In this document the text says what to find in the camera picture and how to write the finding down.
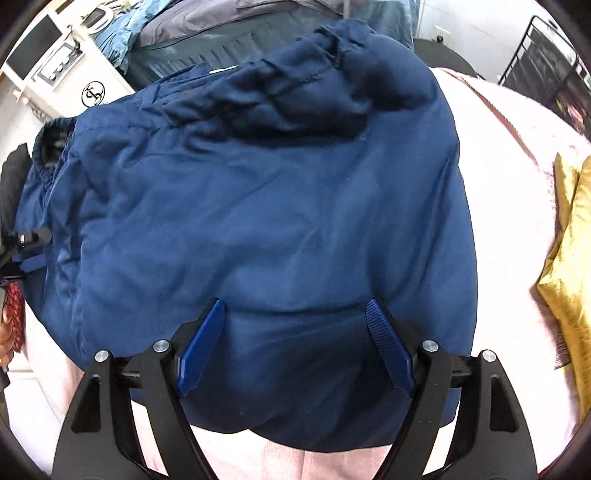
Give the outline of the white appliance with logo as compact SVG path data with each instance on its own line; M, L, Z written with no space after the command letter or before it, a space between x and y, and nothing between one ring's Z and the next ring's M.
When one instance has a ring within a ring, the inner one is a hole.
M1 72L41 119L77 116L134 93L94 41L114 22L112 4L50 1L24 22Z

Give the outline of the grey padded garment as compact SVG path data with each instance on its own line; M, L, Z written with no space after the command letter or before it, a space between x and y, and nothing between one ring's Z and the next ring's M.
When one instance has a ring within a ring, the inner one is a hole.
M297 8L329 18L344 17L367 4L369 1L178 1L150 20L141 29L136 43L140 47L152 46L231 22Z

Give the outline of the navy blue jacket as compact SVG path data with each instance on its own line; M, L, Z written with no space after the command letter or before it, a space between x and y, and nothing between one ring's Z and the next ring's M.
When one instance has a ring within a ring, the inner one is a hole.
M24 296L79 367L132 355L212 298L224 331L189 422L297 449L390 444L410 400L367 328L377 300L471 351L474 237L432 71L355 20L204 66L39 132L16 227L47 227Z

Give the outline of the black quilted jacket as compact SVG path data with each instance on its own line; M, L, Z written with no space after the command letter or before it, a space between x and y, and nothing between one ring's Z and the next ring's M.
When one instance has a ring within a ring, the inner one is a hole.
M24 185L32 161L26 144L12 151L1 168L0 219L1 233L12 232Z

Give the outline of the yellow satin cloth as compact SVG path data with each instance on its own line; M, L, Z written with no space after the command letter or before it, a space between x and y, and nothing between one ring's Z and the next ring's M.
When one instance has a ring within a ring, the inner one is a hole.
M590 160L557 156L559 230L537 290L558 320L572 362L580 411L590 410Z

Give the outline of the teal quilted garment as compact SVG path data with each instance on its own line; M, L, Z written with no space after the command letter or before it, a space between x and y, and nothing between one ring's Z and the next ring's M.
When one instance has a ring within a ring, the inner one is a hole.
M217 70L263 57L318 27L359 19L408 48L414 46L421 4L418 1L369 1L344 17L329 18L297 8L231 22L199 34L140 47L141 29L178 1L139 1L94 37L96 46L135 90L201 63Z

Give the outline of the red floral cloth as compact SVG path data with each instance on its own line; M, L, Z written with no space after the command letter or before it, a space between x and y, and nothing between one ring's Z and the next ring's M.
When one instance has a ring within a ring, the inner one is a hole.
M15 343L14 351L20 353L25 346L25 300L18 283L6 287L3 314L12 326Z

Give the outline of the pink polka dot blanket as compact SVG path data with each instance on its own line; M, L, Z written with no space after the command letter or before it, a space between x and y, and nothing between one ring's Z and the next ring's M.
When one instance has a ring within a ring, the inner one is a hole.
M536 284L555 240L554 161L577 167L590 144L545 107L509 89L434 69L453 111L460 169L472 216L478 265L473 354L495 351L524 411L537 466L558 457L578 429L579 400L560 329ZM524 153L510 127L536 161ZM10 364L9 424L26 453L50 473L61 424L81 378L26 313L26 347ZM192 427L219 479L372 479L389 447L310 453L250 431Z

